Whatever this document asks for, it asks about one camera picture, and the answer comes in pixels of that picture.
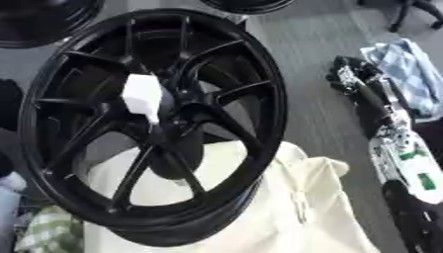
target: black alloy wheel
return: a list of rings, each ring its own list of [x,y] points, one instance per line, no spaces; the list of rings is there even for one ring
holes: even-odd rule
[[[263,14],[278,11],[295,0],[201,0],[224,12],[236,14]]]
[[[56,42],[93,20],[104,0],[0,1],[0,47],[28,48]]]
[[[122,101],[130,74],[159,77],[168,94],[160,127],[129,113]],[[254,105],[248,111],[253,129],[225,109],[240,100]],[[25,98],[20,137],[35,181],[61,207],[128,240],[177,246],[211,236],[244,211],[277,152],[286,118],[282,76],[257,39],[228,20],[158,9],[109,19],[64,44]],[[213,189],[194,174],[207,125],[231,132],[247,150]],[[74,165],[107,132],[130,137],[140,149],[111,198],[92,190]],[[164,179],[187,182],[193,197],[166,206],[134,205],[130,195],[147,167]]]

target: office chair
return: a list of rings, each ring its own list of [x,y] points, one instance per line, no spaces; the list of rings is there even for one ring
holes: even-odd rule
[[[437,21],[432,24],[431,28],[439,30],[443,27],[443,13],[433,4],[430,0],[399,0],[401,3],[401,8],[399,10],[399,15],[397,19],[389,27],[389,31],[396,33],[401,27],[410,7],[415,7],[421,9],[430,15],[434,16]],[[359,5],[365,5],[366,0],[358,0]]]

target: white cloth bag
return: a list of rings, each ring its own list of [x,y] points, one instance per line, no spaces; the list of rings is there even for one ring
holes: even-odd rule
[[[138,151],[123,152],[94,168],[90,185],[112,196]],[[227,177],[244,157],[239,142],[210,144],[196,172],[206,189]],[[327,158],[311,158],[295,145],[282,143],[251,205],[230,226],[203,241],[173,248],[135,244],[108,229],[85,224],[85,253],[376,253],[354,217],[339,177],[346,164]],[[134,188],[136,204],[160,204],[153,189],[170,182],[145,173]],[[183,198],[183,186],[175,185],[162,202]]]

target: green checkered cloth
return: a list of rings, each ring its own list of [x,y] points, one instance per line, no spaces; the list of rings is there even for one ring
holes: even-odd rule
[[[16,244],[19,253],[83,253],[83,223],[63,209],[43,209]]]

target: plaid cloth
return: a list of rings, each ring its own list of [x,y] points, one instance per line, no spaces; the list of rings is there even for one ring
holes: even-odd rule
[[[418,118],[442,117],[443,77],[415,42],[377,43],[361,52],[394,81]]]
[[[59,207],[45,208],[16,244],[19,253],[82,253],[83,224]]]

